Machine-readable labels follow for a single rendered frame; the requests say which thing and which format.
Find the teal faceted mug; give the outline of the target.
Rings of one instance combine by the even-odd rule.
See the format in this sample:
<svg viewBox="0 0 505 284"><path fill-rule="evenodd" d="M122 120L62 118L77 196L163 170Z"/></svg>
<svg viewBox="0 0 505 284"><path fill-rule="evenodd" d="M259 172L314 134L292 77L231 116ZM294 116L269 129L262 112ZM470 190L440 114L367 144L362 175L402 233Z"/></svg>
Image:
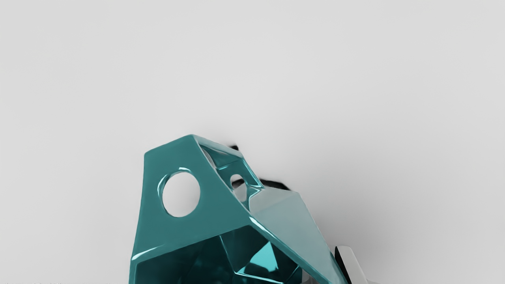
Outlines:
<svg viewBox="0 0 505 284"><path fill-rule="evenodd" d="M189 214L164 206L182 173L200 187ZM242 153L197 135L144 155L129 284L350 284L297 192L263 185Z"/></svg>

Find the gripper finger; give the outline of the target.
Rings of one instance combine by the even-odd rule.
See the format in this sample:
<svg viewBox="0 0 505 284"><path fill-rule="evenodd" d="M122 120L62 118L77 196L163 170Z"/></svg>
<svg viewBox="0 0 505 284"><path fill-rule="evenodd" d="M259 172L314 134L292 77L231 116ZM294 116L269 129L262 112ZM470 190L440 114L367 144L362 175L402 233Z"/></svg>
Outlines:
<svg viewBox="0 0 505 284"><path fill-rule="evenodd" d="M369 284L363 270L348 246L336 246L334 257L348 284Z"/></svg>

